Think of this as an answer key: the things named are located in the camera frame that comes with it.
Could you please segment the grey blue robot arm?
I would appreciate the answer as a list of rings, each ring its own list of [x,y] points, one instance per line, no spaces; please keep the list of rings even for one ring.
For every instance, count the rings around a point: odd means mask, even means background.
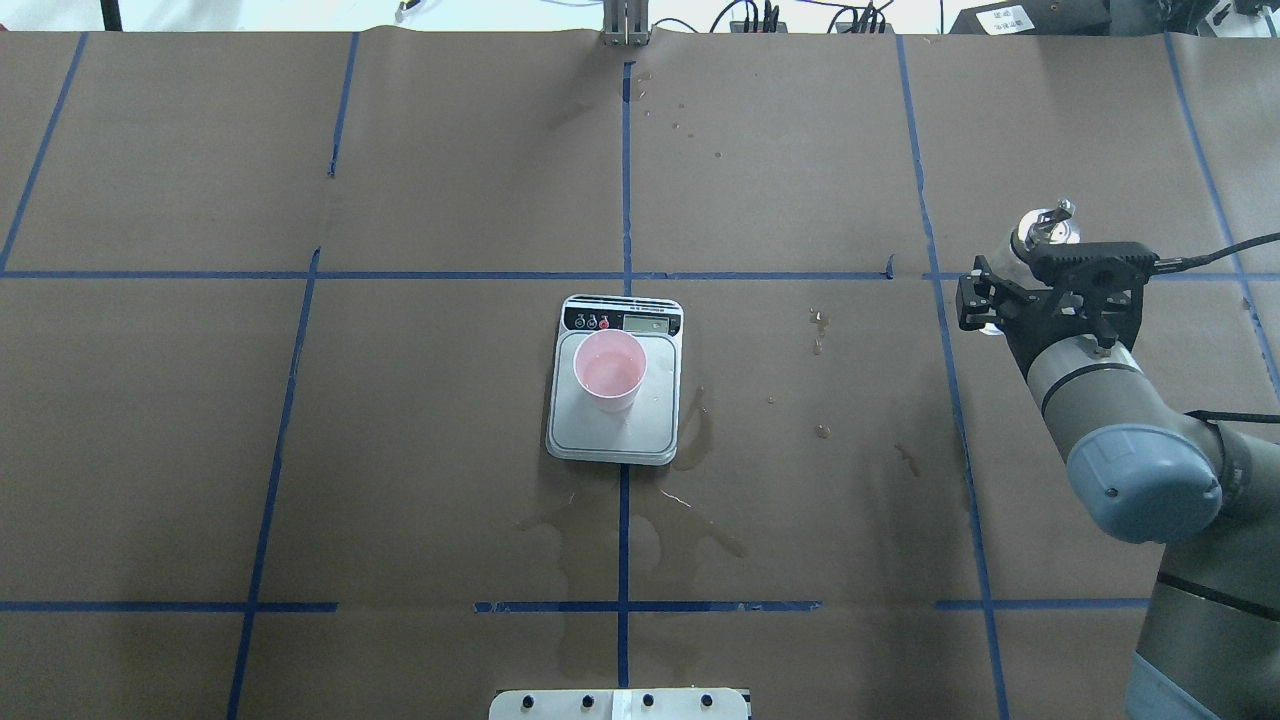
[[[1149,273],[1083,258],[1029,288],[984,256],[964,331],[1001,329],[1094,524],[1164,556],[1132,656],[1132,719],[1279,715],[1277,446],[1178,413],[1133,356]]]

